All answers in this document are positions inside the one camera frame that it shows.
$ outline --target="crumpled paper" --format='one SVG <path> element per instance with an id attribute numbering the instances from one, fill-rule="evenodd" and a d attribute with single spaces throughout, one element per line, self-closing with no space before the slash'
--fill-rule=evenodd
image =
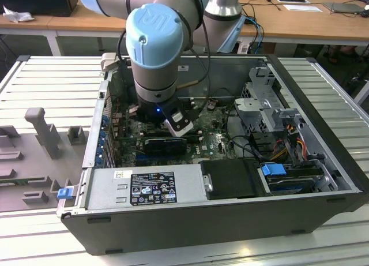
<path id="1" fill-rule="evenodd" d="M 24 22 L 24 21 L 32 21 L 35 18 L 32 17 L 32 15 L 28 12 L 15 12 L 12 10 L 7 9 L 5 6 L 3 6 L 4 8 L 4 13 L 2 13 L 2 15 L 7 18 L 9 21 L 14 22 L 14 23 L 19 23 L 19 22 Z"/>

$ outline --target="warning label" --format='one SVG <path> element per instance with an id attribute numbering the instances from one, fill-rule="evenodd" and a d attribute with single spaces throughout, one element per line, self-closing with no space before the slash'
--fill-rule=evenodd
<path id="1" fill-rule="evenodd" d="M 131 205 L 176 202 L 174 172 L 131 175 Z"/>

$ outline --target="laptop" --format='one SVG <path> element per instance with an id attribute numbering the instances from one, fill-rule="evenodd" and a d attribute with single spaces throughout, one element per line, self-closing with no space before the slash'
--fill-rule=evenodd
<path id="1" fill-rule="evenodd" d="M 358 5 L 352 3 L 339 3 L 339 2 L 324 2 L 323 5 L 336 13 L 360 13 L 364 11 L 364 8 L 361 8 Z"/>

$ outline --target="robotic arm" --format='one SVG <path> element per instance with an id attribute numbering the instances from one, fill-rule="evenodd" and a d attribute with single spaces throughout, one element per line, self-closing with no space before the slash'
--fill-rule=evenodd
<path id="1" fill-rule="evenodd" d="M 231 52 L 244 23 L 238 0 L 81 1 L 97 13 L 127 19 L 126 47 L 141 113 L 165 119 L 173 136 L 192 129 L 196 117 L 174 96 L 180 55 L 207 43 L 213 51 Z"/>

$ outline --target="paper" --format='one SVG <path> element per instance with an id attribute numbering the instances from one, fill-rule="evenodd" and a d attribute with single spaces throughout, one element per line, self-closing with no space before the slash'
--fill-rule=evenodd
<path id="1" fill-rule="evenodd" d="M 293 11 L 309 11 L 309 12 L 323 12 L 316 6 L 308 6 L 308 5 L 283 5 L 288 10 Z"/>
<path id="2" fill-rule="evenodd" d="M 35 18 L 32 17 L 32 15 L 28 12 L 15 12 L 12 10 L 7 9 L 5 6 L 3 6 L 4 8 L 4 13 L 2 13 L 2 15 L 7 18 L 9 21 L 17 23 L 18 22 L 23 22 L 23 21 L 32 21 Z"/>

